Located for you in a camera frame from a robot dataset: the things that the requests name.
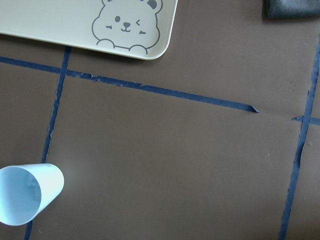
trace white paper cup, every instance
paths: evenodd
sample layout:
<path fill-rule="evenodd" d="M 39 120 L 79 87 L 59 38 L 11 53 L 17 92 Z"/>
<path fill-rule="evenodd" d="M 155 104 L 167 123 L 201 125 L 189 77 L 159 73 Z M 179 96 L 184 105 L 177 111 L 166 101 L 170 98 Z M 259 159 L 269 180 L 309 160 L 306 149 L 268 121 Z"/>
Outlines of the white paper cup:
<path fill-rule="evenodd" d="M 49 163 L 0 169 L 0 222 L 11 226 L 28 223 L 63 187 L 62 172 Z"/>

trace white plastic tray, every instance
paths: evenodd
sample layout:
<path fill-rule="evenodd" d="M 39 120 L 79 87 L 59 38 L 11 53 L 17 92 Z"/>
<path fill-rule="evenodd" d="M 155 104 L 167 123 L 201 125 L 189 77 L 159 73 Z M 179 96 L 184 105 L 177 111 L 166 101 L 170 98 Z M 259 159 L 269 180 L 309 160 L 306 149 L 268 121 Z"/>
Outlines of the white plastic tray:
<path fill-rule="evenodd" d="M 168 48 L 178 0 L 0 0 L 0 33 L 143 60 Z"/>

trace bear illustration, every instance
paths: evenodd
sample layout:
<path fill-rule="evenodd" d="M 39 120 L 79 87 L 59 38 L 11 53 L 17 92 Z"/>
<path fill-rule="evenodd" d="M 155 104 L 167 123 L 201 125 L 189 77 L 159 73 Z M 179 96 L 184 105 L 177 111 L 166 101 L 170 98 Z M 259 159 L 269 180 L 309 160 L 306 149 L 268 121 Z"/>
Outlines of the bear illustration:
<path fill-rule="evenodd" d="M 148 49 L 160 38 L 157 14 L 163 0 L 101 0 L 103 7 L 92 23 L 92 33 L 98 40 L 109 41 L 113 48 Z"/>

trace blue painter's tape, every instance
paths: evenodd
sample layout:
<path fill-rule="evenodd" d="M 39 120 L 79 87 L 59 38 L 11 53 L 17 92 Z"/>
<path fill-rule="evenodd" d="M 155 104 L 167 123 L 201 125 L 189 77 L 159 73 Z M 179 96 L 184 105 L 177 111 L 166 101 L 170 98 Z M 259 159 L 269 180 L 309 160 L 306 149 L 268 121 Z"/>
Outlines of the blue painter's tape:
<path fill-rule="evenodd" d="M 62 90 L 64 88 L 64 82 L 65 82 L 65 78 L 66 78 L 66 72 L 67 72 L 70 52 L 71 52 L 71 47 L 67 46 L 64 51 L 62 66 L 60 69 L 59 81 L 58 81 L 57 88 L 56 88 L 56 99 L 54 100 L 54 103 L 53 103 L 51 118 L 50 118 L 49 128 L 48 128 L 48 135 L 46 136 L 44 149 L 43 149 L 43 153 L 42 153 L 42 158 L 41 158 L 42 164 L 46 163 L 46 161 L 47 161 L 47 156 L 48 156 L 50 143 L 51 143 L 51 139 L 52 139 L 51 135 L 52 135 L 52 132 L 55 128 L 56 118 L 57 118 L 58 109 L 59 109 L 59 105 L 60 105 L 60 98 L 62 96 Z"/>
<path fill-rule="evenodd" d="M 223 100 L 223 99 L 218 99 L 218 98 L 213 98 L 208 96 L 201 96 L 201 95 L 196 95 L 196 94 L 176 91 L 176 90 L 170 90 L 170 89 L 165 89 L 165 88 L 156 87 L 156 86 L 143 85 L 142 83 L 123 81 L 123 80 L 118 80 L 110 77 L 93 76 L 90 73 L 79 72 L 79 71 L 67 70 L 66 74 L 67 76 L 70 76 L 70 77 L 77 77 L 77 78 L 87 79 L 95 82 L 142 90 L 142 91 L 155 93 L 155 94 L 162 94 L 166 96 L 172 96 L 172 97 L 188 99 L 188 100 L 207 103 L 207 104 L 213 104 L 213 105 L 248 111 L 252 113 L 259 113 L 259 111 L 255 109 L 252 105 L 248 105 L 244 103 L 228 101 L 228 100 Z"/>
<path fill-rule="evenodd" d="M 312 87 L 311 87 L 309 94 L 308 94 L 308 97 L 307 97 L 305 112 L 304 112 L 304 116 L 302 119 L 302 126 L 301 126 L 300 136 L 299 136 L 297 149 L 296 149 L 296 153 L 295 153 L 295 159 L 294 159 L 294 164 L 293 164 L 293 169 L 292 169 L 292 174 L 291 174 L 291 180 L 290 180 L 290 184 L 289 184 L 288 195 L 286 198 L 286 203 L 285 203 L 285 208 L 284 208 L 284 213 L 283 213 L 283 218 L 282 218 L 282 223 L 281 223 L 281 228 L 280 228 L 279 240 L 285 240 L 286 235 L 287 235 L 287 231 L 288 231 L 288 225 L 289 225 L 289 220 L 290 220 L 290 215 L 291 215 L 291 210 L 292 210 L 292 204 L 294 202 L 295 192 L 296 192 L 296 188 L 297 188 L 297 182 L 298 182 L 298 178 L 299 178 L 301 156 L 302 156 L 303 148 L 304 148 L 304 145 L 305 145 L 305 142 L 307 139 L 309 124 L 311 122 L 312 109 L 313 109 L 314 101 L 315 101 L 315 94 L 316 94 L 316 88 L 317 88 L 318 77 L 319 77 L 319 61 L 320 61 L 320 40 L 319 40 L 319 43 L 318 43 L 318 46 L 316 49 L 314 66 L 313 66 L 313 71 L 312 71 L 312 76 L 311 76 Z"/>
<path fill-rule="evenodd" d="M 20 66 L 20 67 L 29 68 L 29 69 L 41 70 L 41 71 L 55 73 L 55 74 L 60 73 L 60 70 L 61 70 L 59 67 L 55 67 L 55 66 L 48 66 L 48 65 L 43 65 L 43 64 L 29 62 L 29 61 L 16 60 L 16 59 L 7 58 L 3 56 L 0 56 L 0 63 Z"/>
<path fill-rule="evenodd" d="M 25 229 L 25 235 L 24 235 L 24 240 L 29 240 L 31 237 L 32 233 L 32 225 L 33 225 L 33 220 L 27 223 L 26 229 Z"/>
<path fill-rule="evenodd" d="M 320 125 L 320 119 L 312 117 L 311 120 L 310 120 L 310 123 L 314 124 L 314 125 Z"/>
<path fill-rule="evenodd" d="M 304 120 L 304 116 L 298 116 L 293 119 L 294 121 L 301 122 Z M 310 118 L 310 124 L 320 125 L 320 118 Z"/>

